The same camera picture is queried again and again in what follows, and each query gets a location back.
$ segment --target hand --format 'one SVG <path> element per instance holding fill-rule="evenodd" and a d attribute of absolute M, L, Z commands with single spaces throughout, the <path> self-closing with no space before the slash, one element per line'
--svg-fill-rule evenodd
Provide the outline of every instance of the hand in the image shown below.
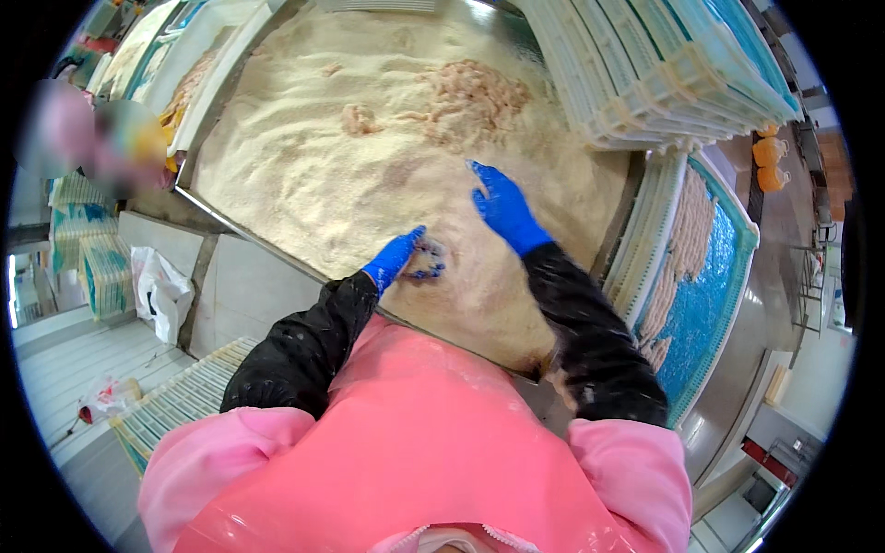
<path fill-rule="evenodd" d="M 409 234 L 400 234 L 384 249 L 363 267 L 363 272 L 372 277 L 375 286 L 378 287 L 378 297 L 384 293 L 390 284 L 396 279 L 405 264 L 409 262 L 412 251 L 415 249 L 415 241 L 424 234 L 427 227 L 420 225 L 415 227 Z"/>
<path fill-rule="evenodd" d="M 473 189 L 473 204 L 482 220 L 504 238 L 520 257 L 542 244 L 553 242 L 528 209 L 526 198 L 512 180 L 495 167 L 468 161 L 467 165 L 480 178 L 488 197 L 479 188 Z"/>

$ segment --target pink plastic apron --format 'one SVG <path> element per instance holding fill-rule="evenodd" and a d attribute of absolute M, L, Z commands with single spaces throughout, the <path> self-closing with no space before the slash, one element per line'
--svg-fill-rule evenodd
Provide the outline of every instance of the pink plastic apron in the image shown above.
<path fill-rule="evenodd" d="M 176 552 L 366 551 L 454 523 L 541 551 L 630 550 L 568 446 L 491 363 L 376 316 L 330 389 L 308 434 L 225 488 Z"/>

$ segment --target plastic jug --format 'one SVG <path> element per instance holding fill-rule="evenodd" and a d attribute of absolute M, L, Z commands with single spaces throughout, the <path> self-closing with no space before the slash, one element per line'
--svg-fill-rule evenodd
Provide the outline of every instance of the plastic jug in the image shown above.
<path fill-rule="evenodd" d="M 760 167 L 771 167 L 777 165 L 781 158 L 789 152 L 789 142 L 778 140 L 773 136 L 763 138 L 759 142 L 753 144 L 753 159 L 756 165 Z"/>
<path fill-rule="evenodd" d="M 789 171 L 782 171 L 777 165 L 759 167 L 756 176 L 763 192 L 777 192 L 790 180 Z"/>
<path fill-rule="evenodd" d="M 774 136 L 777 132 L 781 130 L 777 125 L 769 125 L 761 130 L 756 131 L 756 134 L 762 136 L 763 138 L 767 138 L 768 136 Z"/>

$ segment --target white plastic bag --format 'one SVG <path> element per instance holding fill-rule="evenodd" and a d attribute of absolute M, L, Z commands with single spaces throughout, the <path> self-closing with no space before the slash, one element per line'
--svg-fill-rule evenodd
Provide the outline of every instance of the white plastic bag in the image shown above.
<path fill-rule="evenodd" d="M 77 402 L 77 414 L 86 424 L 106 419 L 123 412 L 126 407 L 142 399 L 138 380 L 119 381 L 110 374 L 102 374 L 89 384 L 89 392 Z"/>
<path fill-rule="evenodd" d="M 135 286 L 135 312 L 154 321 L 157 338 L 178 342 L 178 331 L 194 301 L 190 279 L 179 273 L 153 248 L 132 248 L 132 282 Z"/>

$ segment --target black sleeve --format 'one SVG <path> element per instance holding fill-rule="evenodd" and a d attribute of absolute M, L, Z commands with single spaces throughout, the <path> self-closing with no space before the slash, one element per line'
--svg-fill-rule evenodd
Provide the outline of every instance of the black sleeve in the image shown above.
<path fill-rule="evenodd" d="M 296 407 L 319 419 L 328 407 L 329 383 L 377 303 L 378 288 L 362 271 L 329 282 L 316 305 L 277 321 L 246 356 L 227 384 L 219 411 Z"/>
<path fill-rule="evenodd" d="M 579 419 L 629 419 L 664 426 L 667 400 L 627 326 L 593 279 L 556 243 L 528 252 L 528 287 L 557 336 L 554 363 Z"/>

